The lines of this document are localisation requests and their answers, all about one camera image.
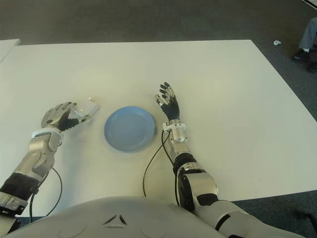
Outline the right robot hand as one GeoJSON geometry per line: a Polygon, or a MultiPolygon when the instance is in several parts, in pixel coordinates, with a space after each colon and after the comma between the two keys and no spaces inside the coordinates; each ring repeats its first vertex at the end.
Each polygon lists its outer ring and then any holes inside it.
{"type": "Polygon", "coordinates": [[[174,90],[167,82],[160,85],[161,95],[155,95],[155,101],[160,106],[169,121],[180,120],[180,108],[174,90]]]}

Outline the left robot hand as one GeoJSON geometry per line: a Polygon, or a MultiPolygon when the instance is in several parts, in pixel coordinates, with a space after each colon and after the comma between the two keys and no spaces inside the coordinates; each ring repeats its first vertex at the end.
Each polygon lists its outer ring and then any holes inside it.
{"type": "Polygon", "coordinates": [[[66,102],[58,104],[56,107],[49,109],[42,118],[41,128],[55,127],[60,131],[65,131],[76,125],[86,122],[90,119],[89,115],[79,118],[70,118],[71,111],[77,104],[73,102],[66,102]]]}

